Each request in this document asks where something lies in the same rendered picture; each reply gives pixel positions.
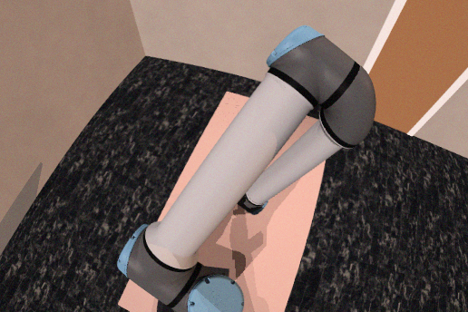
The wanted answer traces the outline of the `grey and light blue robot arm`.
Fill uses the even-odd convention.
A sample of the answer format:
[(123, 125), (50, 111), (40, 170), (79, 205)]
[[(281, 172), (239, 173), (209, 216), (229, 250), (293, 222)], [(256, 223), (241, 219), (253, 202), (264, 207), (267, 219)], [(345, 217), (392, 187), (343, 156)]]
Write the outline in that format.
[[(373, 125), (367, 71), (312, 27), (292, 31), (267, 65), (162, 221), (141, 225), (118, 258), (126, 278), (174, 312), (243, 312), (239, 284), (200, 264), (200, 246), (236, 204), (259, 214), (341, 148), (356, 147)], [(319, 120), (268, 167), (317, 104)]]

